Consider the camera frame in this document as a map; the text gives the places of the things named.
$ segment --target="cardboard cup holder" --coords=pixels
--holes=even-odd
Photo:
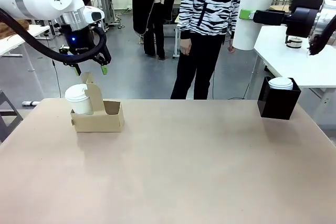
[[[90,98],[93,115],[76,114],[71,111],[71,122],[77,132],[121,132],[124,115],[121,102],[103,101],[100,88],[93,83],[89,72],[81,75],[88,86],[85,94]]]
[[[301,90],[293,78],[293,90],[272,89],[265,77],[258,99],[261,117],[289,120],[299,100]]]

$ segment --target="human hand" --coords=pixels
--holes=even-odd
[[[230,54],[233,54],[236,51],[236,48],[233,46],[233,39],[230,39],[229,47],[227,48]]]
[[[191,39],[181,39],[180,41],[181,53],[189,55],[191,49]]]

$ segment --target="cup lid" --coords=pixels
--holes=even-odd
[[[279,88],[293,87],[292,80],[286,77],[277,77],[277,78],[271,79],[268,82],[268,84],[272,87],[279,87]]]
[[[76,84],[71,86],[70,88],[65,91],[65,99],[70,102],[81,102],[88,98],[85,94],[85,90],[88,89],[86,84]]]

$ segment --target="zebra print jacket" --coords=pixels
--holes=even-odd
[[[240,0],[181,0],[181,39],[190,38],[189,33],[201,35],[224,35],[235,31]]]

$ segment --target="concrete floor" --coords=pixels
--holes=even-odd
[[[159,61],[148,58],[139,45],[139,37],[132,28],[132,14],[122,15],[124,29],[111,28],[107,32],[108,48],[112,62],[108,65],[109,73],[103,76],[100,66],[88,61],[80,64],[82,71],[91,71],[95,82],[102,89],[104,98],[118,99],[169,99],[176,78],[177,59],[172,59],[174,38],[166,38],[165,50],[168,59]],[[256,54],[253,51],[227,52],[227,43],[222,47],[214,79],[214,93],[210,87],[209,99],[229,99],[242,97],[249,83]],[[40,100],[59,97],[55,70],[51,60],[26,46],[36,75],[41,83],[43,95],[39,91],[34,73],[27,71],[23,58],[0,58],[0,89],[9,97],[15,107],[22,108],[22,101]],[[56,63],[62,95],[73,84],[80,83],[74,71]],[[260,69],[258,81],[261,82],[268,73]],[[193,97],[190,89],[188,99]],[[303,90],[300,105],[312,115],[319,99],[310,91]],[[329,135],[336,136],[336,98],[332,99],[325,114],[318,121],[321,128]]]

